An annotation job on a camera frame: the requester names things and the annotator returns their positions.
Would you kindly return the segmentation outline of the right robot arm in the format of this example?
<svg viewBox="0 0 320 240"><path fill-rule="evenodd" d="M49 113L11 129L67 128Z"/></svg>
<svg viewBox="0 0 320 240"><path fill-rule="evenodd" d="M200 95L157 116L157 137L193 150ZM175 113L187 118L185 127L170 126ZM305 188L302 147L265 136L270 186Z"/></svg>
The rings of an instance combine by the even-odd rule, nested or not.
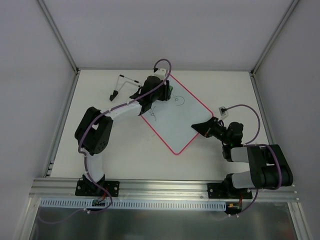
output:
<svg viewBox="0 0 320 240"><path fill-rule="evenodd" d="M242 143L243 124L231 122L225 127L212 117L193 124L192 129L205 138L214 137L222 143L222 155L230 163L247 163L248 171L229 173L220 183L208 183L210 199L251 199L252 190L277 190L293 184L293 173L278 144Z"/></svg>

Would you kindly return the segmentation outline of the pink framed whiteboard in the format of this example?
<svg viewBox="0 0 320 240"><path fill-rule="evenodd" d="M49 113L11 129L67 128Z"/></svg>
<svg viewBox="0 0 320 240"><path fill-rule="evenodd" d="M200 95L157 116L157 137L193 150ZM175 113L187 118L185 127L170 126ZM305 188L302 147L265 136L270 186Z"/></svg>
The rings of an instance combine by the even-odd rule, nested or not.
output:
<svg viewBox="0 0 320 240"><path fill-rule="evenodd" d="M192 125L210 120L214 113L175 77L168 80L170 100L156 101L142 118L171 152L179 155L199 134Z"/></svg>

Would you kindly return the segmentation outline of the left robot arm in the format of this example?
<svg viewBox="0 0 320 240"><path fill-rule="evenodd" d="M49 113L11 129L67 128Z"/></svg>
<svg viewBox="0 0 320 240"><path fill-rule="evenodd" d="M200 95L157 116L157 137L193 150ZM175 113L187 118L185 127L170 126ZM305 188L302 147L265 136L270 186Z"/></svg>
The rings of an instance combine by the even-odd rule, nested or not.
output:
<svg viewBox="0 0 320 240"><path fill-rule="evenodd" d="M130 96L130 101L114 106L106 111L89 107L74 137L78 143L78 152L84 156L84 176L88 181L86 189L94 196L104 191L105 178L102 152L109 143L113 125L127 118L141 116L148 112L156 101L168 101L172 87L166 76L163 80L157 75L148 76L143 86Z"/></svg>

